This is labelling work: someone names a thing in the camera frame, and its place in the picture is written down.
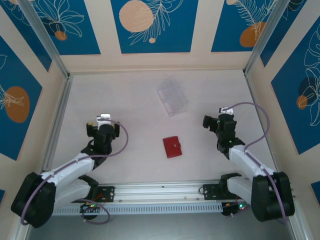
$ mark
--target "red wallet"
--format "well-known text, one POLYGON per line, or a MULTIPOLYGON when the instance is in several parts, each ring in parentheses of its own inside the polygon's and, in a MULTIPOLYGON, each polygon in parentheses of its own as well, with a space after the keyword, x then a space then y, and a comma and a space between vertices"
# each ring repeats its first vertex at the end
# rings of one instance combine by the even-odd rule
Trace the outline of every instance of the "red wallet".
POLYGON ((163 144, 168 159, 182 155, 181 145, 177 136, 164 138, 163 144))

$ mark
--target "orange circle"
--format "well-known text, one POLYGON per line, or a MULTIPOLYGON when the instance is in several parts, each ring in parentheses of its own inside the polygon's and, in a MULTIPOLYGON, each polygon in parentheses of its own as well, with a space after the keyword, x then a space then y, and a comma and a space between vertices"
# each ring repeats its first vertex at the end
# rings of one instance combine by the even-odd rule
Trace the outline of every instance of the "orange circle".
POLYGON ((237 0, 226 0, 226 4, 233 5, 237 2, 237 0))
POLYGON ((296 105, 298 106, 299 109, 303 110, 307 107, 308 105, 308 99, 306 96, 299 96, 298 99, 296 100, 296 105))
POLYGON ((63 31, 56 31, 54 36, 60 41, 67 40, 67 34, 65 34, 63 31))
POLYGON ((130 0, 119 11, 122 26, 129 32, 138 33, 147 30, 154 23, 154 15, 143 1, 130 0))
POLYGON ((251 48, 256 45, 258 37, 265 27, 265 22, 258 22, 254 26, 249 26, 245 29, 240 36, 240 44, 242 47, 251 48))
POLYGON ((20 86, 12 86, 5 92, 4 99, 7 101, 5 111, 8 117, 16 123, 23 123, 30 110, 28 93, 20 86))

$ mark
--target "white tabletop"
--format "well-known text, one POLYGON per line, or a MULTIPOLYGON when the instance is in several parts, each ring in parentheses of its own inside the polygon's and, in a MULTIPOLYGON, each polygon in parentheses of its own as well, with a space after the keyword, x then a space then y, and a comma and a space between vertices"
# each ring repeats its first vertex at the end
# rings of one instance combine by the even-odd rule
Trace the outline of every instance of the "white tabletop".
MULTIPOLYGON (((74 77, 53 167, 73 159, 91 139, 86 123, 110 113, 129 134, 127 148, 88 174, 100 184, 216 180, 239 171, 216 148, 217 137, 202 127, 204 115, 217 118, 220 107, 252 102, 241 70, 136 71, 74 77), (188 100, 187 111, 169 117, 157 87, 177 80, 188 100), (167 158, 163 138, 178 136, 182 155, 167 158)), ((236 136, 246 144, 262 136, 262 127, 251 105, 234 109, 236 136)), ((113 153, 126 136, 112 142, 113 153)), ((275 168, 265 140, 250 148, 268 167, 275 168)))

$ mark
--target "gray floor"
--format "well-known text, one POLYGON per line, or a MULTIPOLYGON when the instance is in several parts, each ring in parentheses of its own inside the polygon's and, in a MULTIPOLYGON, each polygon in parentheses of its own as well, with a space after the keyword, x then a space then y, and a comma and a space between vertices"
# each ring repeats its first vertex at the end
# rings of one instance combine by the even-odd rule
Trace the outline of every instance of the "gray floor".
POLYGON ((52 217, 32 229, 29 240, 290 240, 280 222, 259 222, 251 209, 234 218, 220 213, 117 215, 105 225, 82 222, 79 216, 52 217))

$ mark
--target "white robotic arm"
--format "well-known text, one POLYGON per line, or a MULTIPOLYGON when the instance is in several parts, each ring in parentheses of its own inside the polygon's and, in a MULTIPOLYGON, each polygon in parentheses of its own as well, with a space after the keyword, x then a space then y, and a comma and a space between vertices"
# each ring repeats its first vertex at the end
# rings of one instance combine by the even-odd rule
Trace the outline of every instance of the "white robotic arm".
POLYGON ((98 182, 86 176, 100 166, 112 152, 111 142, 119 136, 119 125, 110 114, 97 116, 97 126, 86 125, 88 145, 74 159, 40 175, 30 173, 22 183, 11 210, 33 227, 42 226, 53 211, 78 199, 93 200, 98 182))
POLYGON ((237 122, 234 121, 232 108, 223 107, 219 112, 218 118, 204 116, 203 127, 216 134, 217 149, 245 174, 221 176, 224 181, 227 178, 227 189, 222 191, 235 194, 251 204, 255 217, 261 222, 281 218, 283 212, 286 216, 292 216, 295 207, 288 176, 265 166, 245 148, 245 143, 236 137, 237 122))

